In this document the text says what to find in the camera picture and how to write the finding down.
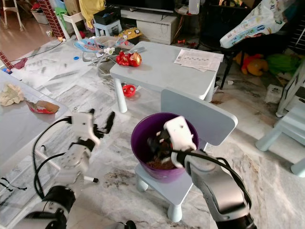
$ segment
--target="printed plastic bag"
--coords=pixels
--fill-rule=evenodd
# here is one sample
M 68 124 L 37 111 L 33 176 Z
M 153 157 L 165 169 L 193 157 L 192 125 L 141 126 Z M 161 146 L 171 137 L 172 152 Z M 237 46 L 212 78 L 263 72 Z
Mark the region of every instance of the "printed plastic bag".
M 278 32 L 286 23 L 284 11 L 295 0 L 262 0 L 233 30 L 220 39 L 224 48 L 230 48 L 249 37 Z

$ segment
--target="wire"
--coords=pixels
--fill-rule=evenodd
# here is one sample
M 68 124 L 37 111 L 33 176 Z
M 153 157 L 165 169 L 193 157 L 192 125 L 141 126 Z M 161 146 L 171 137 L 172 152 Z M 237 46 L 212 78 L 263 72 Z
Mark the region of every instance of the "wire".
M 60 123 L 60 122 L 63 122 L 63 121 L 66 121 L 68 123 L 71 123 L 71 117 L 66 117 L 66 118 L 63 118 L 63 119 L 60 119 L 60 120 L 57 120 L 55 123 L 51 124 L 46 130 L 44 130 L 39 136 L 38 138 L 36 139 L 34 145 L 33 145 L 33 148 L 32 148 L 32 159 L 33 159 L 33 167 L 34 167 L 34 173 L 36 174 L 37 173 L 37 165 L 36 165 L 36 160 L 35 160 L 35 148 L 36 148 L 36 145 L 38 143 L 38 141 L 41 139 L 41 137 L 54 125 L 56 125 L 57 123 Z M 35 185 L 35 182 L 34 182 L 34 187 L 35 187 L 35 191 L 36 193 L 41 197 L 41 196 L 44 196 L 43 194 L 43 189 L 42 189 L 42 186 L 41 186 L 41 182 L 40 182 L 40 179 L 39 177 L 37 178 L 37 184 L 38 184 L 38 187 L 39 187 L 39 190 L 37 189 L 36 185 Z
M 221 167 L 227 169 L 230 174 L 232 175 L 234 181 L 237 183 L 237 185 L 239 186 L 239 188 L 243 191 L 244 193 L 244 198 L 246 199 L 246 202 L 249 205 L 249 208 L 251 209 L 252 206 L 252 201 L 251 201 L 251 197 L 249 195 L 249 193 L 247 192 L 247 190 L 245 189 L 245 185 L 243 183 L 243 180 L 241 179 L 241 177 L 230 167 L 229 163 L 222 157 L 218 157 L 220 160 L 224 161 L 224 163 L 218 161 L 217 159 L 210 157 L 210 156 L 206 156 L 206 155 L 201 155 L 201 154 L 197 154 L 197 153 L 192 153 L 192 152 L 188 152 L 188 151 L 179 151 L 179 150 L 174 150 L 174 149 L 169 149 L 172 152 L 178 153 L 178 154 L 185 154 L 185 155 L 190 155 L 190 156 L 196 156 L 196 157 L 200 157 L 202 159 L 214 162 L 215 164 L 220 165 Z
M 64 154 L 65 154 L 65 153 L 53 155 L 53 156 L 51 156 L 51 157 L 45 159 L 45 160 L 41 163 L 41 165 L 38 167 L 37 172 L 35 173 L 35 176 L 34 176 L 34 188 L 35 188 L 36 192 L 38 191 L 37 186 L 36 186 L 36 185 L 37 185 L 37 182 L 38 182 L 38 180 L 39 180 L 38 173 L 39 173 L 39 171 L 41 170 L 42 166 L 43 166 L 44 164 L 46 164 L 48 161 L 50 161 L 51 159 L 56 158 L 56 157 L 58 157 L 58 156 L 62 156 L 62 155 L 64 155 Z M 43 190 L 41 191 L 41 193 L 37 193 L 37 194 L 40 196 L 41 199 L 43 199 L 43 198 L 45 197 L 45 196 L 44 196 L 44 193 L 43 193 Z
M 28 189 L 27 187 L 17 187 L 17 186 L 12 185 L 5 177 L 2 177 L 1 179 L 2 179 L 2 180 L 5 180 L 6 182 L 8 182 L 8 184 L 9 184 L 10 186 L 15 187 L 15 188 L 18 188 L 19 190 L 25 191 L 25 190 Z
M 33 57 L 33 56 L 36 56 L 36 55 L 42 54 L 42 53 L 44 53 L 44 52 L 50 51 L 50 50 L 52 50 L 52 49 L 55 49 L 55 48 L 56 48 L 57 46 L 59 46 L 61 43 L 62 43 L 62 42 L 60 42 L 59 44 L 57 44 L 57 45 L 56 45 L 56 46 L 54 46 L 53 48 L 50 48 L 50 49 L 48 49 L 48 50 L 46 50 L 46 51 L 43 51 L 43 52 L 40 52 L 40 53 L 34 54 L 34 55 L 32 55 L 32 56 L 23 57 L 23 58 L 21 58 L 21 59 L 17 59 L 17 60 L 14 60 L 14 61 L 21 61 L 21 60 L 22 60 L 22 59 L 24 59 L 24 58 L 30 58 L 30 57 Z

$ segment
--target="yellow cloth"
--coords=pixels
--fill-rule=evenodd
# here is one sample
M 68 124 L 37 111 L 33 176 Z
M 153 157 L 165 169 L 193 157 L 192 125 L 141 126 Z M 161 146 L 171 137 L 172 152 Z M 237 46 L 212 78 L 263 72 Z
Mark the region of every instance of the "yellow cloth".
M 92 29 L 93 15 L 105 9 L 104 0 L 80 0 L 81 14 L 86 19 L 88 28 Z

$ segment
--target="red plastic toy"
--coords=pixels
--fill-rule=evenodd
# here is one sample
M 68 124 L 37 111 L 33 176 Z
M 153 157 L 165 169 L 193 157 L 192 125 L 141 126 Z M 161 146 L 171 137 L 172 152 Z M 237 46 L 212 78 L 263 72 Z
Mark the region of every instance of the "red plastic toy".
M 142 62 L 142 57 L 139 53 L 125 54 L 120 51 L 120 54 L 116 57 L 116 62 L 119 65 L 138 67 Z
M 135 87 L 133 85 L 125 85 L 122 89 L 126 97 L 132 97 L 135 94 Z

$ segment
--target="yellow plush toy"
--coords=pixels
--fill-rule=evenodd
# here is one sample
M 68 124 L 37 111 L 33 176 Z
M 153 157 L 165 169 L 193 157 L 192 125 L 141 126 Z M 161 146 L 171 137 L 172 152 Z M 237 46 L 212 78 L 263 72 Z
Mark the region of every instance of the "yellow plush toy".
M 247 75 L 248 72 L 256 75 L 261 76 L 264 72 L 268 71 L 268 62 L 266 60 L 263 60 L 263 55 L 261 54 L 255 54 L 254 56 L 249 56 L 248 54 L 244 54 L 244 62 L 242 65 L 242 72 L 243 74 Z M 238 53 L 233 60 L 236 60 L 236 62 L 240 65 L 242 59 L 242 52 Z

